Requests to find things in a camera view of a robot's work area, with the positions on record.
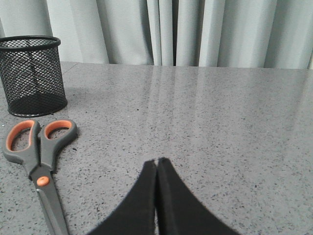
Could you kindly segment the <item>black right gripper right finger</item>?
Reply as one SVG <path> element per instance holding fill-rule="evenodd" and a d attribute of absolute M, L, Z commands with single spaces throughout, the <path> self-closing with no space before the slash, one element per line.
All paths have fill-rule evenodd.
<path fill-rule="evenodd" d="M 189 190 L 167 158 L 158 160 L 156 210 L 161 235 L 237 235 Z"/>

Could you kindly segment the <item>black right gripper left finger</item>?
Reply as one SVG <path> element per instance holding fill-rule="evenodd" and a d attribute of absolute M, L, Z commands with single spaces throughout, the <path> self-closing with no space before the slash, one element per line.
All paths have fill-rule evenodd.
<path fill-rule="evenodd" d="M 90 235 L 153 235 L 157 168 L 146 161 L 135 184 L 116 209 Z"/>

